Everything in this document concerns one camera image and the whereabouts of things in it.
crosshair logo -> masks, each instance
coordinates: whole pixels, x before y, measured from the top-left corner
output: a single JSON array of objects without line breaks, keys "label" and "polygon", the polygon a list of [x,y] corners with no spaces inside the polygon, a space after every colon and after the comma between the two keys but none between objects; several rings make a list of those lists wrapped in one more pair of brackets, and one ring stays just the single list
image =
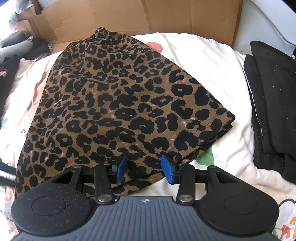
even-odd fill
[{"label": "crosshair logo", "polygon": [[150,200],[148,198],[145,198],[145,199],[142,200],[142,202],[148,203],[148,202],[150,202]]}]

leopard print skirt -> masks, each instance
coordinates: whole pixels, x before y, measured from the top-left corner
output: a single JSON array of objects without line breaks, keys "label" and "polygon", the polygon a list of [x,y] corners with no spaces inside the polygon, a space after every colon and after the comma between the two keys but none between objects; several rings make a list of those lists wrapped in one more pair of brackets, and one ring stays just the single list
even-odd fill
[{"label": "leopard print skirt", "polygon": [[[160,153],[187,162],[234,120],[199,82],[144,43],[99,28],[57,58],[18,161],[16,195],[73,165],[128,158],[126,195],[163,178]],[[85,187],[92,195],[93,187]]]}]

silver screw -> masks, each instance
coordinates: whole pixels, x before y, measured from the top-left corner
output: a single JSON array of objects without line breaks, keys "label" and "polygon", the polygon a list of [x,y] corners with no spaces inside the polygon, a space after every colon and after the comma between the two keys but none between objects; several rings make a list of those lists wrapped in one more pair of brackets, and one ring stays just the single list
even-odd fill
[{"label": "silver screw", "polygon": [[98,201],[100,202],[109,202],[112,200],[112,196],[109,194],[103,194],[98,197]]},{"label": "silver screw", "polygon": [[193,200],[193,197],[187,194],[183,194],[181,196],[179,196],[179,200],[181,202],[191,202]]}]

bed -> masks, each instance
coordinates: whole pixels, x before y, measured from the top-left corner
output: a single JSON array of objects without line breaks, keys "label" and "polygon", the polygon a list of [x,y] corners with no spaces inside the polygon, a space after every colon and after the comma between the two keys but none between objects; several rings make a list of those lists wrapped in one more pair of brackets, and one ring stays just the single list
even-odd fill
[{"label": "bed", "polygon": [[[191,162],[196,169],[216,165],[272,196],[280,208],[280,216],[273,234],[280,240],[296,238],[296,185],[285,181],[275,171],[257,169],[253,163],[254,136],[252,107],[245,79],[245,55],[226,44],[187,33],[152,33],[135,35],[143,43],[162,46],[161,54],[180,66],[198,81],[230,112],[235,115],[231,130]],[[52,55],[37,62],[21,60],[15,83],[5,105],[0,130],[0,158],[17,166],[26,134],[38,107],[50,68],[65,44],[59,45]],[[162,179],[132,195],[173,196],[177,185]],[[196,199],[205,194],[202,184],[196,185]],[[2,237],[12,239],[17,234],[10,207],[14,201],[11,188],[2,188],[0,196],[0,227]]]}]

gray plastic surface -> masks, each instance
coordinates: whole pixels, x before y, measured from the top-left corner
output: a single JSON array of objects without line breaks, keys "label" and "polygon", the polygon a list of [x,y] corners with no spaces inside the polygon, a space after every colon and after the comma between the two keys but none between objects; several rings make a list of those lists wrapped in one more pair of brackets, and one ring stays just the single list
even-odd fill
[{"label": "gray plastic surface", "polygon": [[[276,241],[271,234],[244,237],[244,241]],[[14,241],[194,241],[240,240],[207,226],[193,207],[176,204],[172,197],[122,196],[113,205],[99,206],[77,230],[37,237],[20,233]]]}]

